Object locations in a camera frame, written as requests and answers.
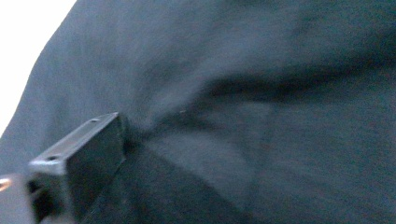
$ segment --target bright light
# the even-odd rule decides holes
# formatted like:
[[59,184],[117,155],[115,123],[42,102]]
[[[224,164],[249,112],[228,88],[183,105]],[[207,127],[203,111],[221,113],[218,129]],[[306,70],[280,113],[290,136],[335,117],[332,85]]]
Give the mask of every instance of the bright light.
[[0,136],[35,60],[76,0],[0,2]]

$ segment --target dark fabric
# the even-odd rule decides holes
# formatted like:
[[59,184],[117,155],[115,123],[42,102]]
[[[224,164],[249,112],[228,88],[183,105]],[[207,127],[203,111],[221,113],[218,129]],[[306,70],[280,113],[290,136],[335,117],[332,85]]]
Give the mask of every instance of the dark fabric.
[[120,111],[135,147],[85,223],[395,223],[395,8],[77,1],[0,140],[0,174]]

